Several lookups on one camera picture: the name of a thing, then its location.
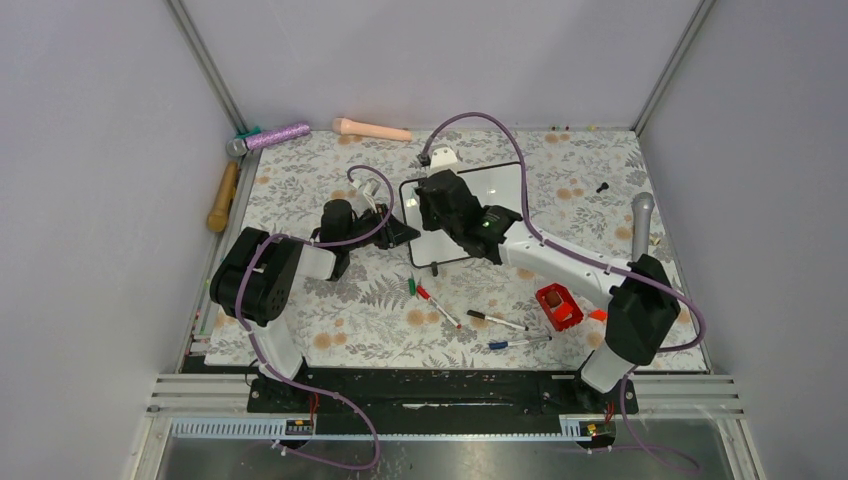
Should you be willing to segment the white whiteboard black frame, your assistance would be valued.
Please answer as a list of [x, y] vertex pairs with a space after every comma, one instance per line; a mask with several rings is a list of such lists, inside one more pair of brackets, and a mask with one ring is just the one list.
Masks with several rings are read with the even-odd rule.
[[[499, 205], [521, 212], [521, 165], [518, 162], [461, 170], [457, 176], [464, 180], [482, 206]], [[406, 180], [399, 187], [403, 220], [421, 233], [409, 243], [411, 264], [416, 268], [429, 268], [433, 262], [444, 264], [469, 259], [470, 256], [442, 230], [424, 230], [420, 200], [415, 193], [420, 180], [423, 177]]]

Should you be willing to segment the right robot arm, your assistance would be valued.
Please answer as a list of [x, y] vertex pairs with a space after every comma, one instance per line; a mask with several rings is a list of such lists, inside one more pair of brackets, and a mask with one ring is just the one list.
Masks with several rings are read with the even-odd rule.
[[659, 353], [681, 308], [655, 258], [608, 258], [534, 231], [526, 215], [481, 204], [451, 170], [417, 181], [413, 190], [424, 230], [441, 232], [472, 258], [529, 270], [560, 284], [607, 313], [604, 340], [581, 365], [573, 386], [583, 410], [601, 410], [626, 374]]

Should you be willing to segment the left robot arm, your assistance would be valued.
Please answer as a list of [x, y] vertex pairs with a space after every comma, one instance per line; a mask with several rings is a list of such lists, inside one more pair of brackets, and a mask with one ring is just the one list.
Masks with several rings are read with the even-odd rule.
[[325, 203], [319, 227], [307, 242], [273, 238], [247, 227], [215, 271], [209, 296], [248, 334], [260, 371], [275, 380], [272, 398], [288, 411], [309, 401], [310, 385], [297, 373], [304, 355], [282, 318], [295, 281], [337, 281], [350, 265], [350, 253], [373, 245], [392, 249], [418, 239], [421, 232], [395, 217], [387, 204], [354, 212], [346, 200]]

